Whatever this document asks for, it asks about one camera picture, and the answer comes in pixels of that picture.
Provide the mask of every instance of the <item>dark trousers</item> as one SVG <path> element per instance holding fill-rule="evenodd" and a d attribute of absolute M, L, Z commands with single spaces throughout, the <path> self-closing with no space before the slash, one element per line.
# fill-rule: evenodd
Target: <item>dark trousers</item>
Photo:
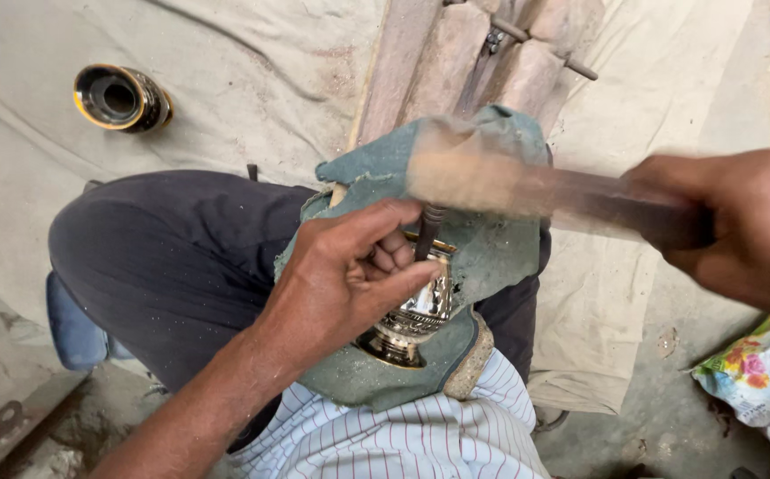
<path fill-rule="evenodd" d="M 66 206 L 51 225 L 53 269 L 73 300 L 175 392 L 238 332 L 272 291 L 272 263 L 315 191 L 210 171 L 114 181 Z M 541 229 L 541 269 L 550 236 Z M 497 349 L 526 379 L 538 274 L 476 305 Z M 280 398 L 252 421 L 254 439 Z"/>

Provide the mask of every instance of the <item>metal vase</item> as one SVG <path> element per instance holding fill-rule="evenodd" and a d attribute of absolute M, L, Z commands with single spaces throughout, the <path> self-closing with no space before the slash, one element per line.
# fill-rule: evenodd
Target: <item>metal vase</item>
<path fill-rule="evenodd" d="M 418 345 L 428 341 L 450 320 L 453 294 L 450 254 L 453 251 L 453 247 L 439 241 L 433 244 L 427 259 L 443 264 L 441 276 L 356 338 L 358 349 L 391 365 L 410 369 L 426 365 Z"/>

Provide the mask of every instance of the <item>green cloth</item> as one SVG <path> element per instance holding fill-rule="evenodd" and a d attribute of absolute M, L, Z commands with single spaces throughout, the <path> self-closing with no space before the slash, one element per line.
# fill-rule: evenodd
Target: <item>green cloth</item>
<path fill-rule="evenodd" d="M 328 193 L 309 200 L 302 207 L 302 221 L 340 216 L 382 198 L 405 197 L 406 165 L 421 129 L 442 129 L 466 141 L 479 141 L 531 165 L 546 165 L 549 160 L 538 123 L 503 106 L 486 106 L 470 121 L 451 116 L 422 118 L 318 165 L 319 180 L 337 181 L 349 189 L 334 208 L 328 208 Z M 347 345 L 303 375 L 300 384 L 335 403 L 377 410 L 440 391 L 476 341 L 476 321 L 465 307 L 536 273 L 538 229 L 538 219 L 448 211 L 438 239 L 458 248 L 451 263 L 454 319 L 420 346 L 427 366 L 420 371 L 402 369 Z M 276 259 L 276 277 L 294 242 L 295 238 Z"/>

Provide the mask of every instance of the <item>left hand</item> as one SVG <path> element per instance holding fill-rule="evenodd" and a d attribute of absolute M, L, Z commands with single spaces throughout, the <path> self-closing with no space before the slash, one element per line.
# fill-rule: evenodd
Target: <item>left hand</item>
<path fill-rule="evenodd" d="M 260 341 L 275 343 L 276 362 L 304 371 L 441 275 L 438 262 L 414 263 L 399 230 L 421 212 L 417 201 L 385 199 L 302 224 L 253 326 Z"/>

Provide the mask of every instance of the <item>white striped shirt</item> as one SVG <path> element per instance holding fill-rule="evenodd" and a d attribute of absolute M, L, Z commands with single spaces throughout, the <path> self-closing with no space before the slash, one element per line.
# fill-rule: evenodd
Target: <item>white striped shirt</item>
<path fill-rule="evenodd" d="M 494 349 L 465 401 L 438 393 L 373 412 L 294 383 L 233 460 L 256 479 L 549 479 L 529 437 L 535 425 L 524 381 Z"/>

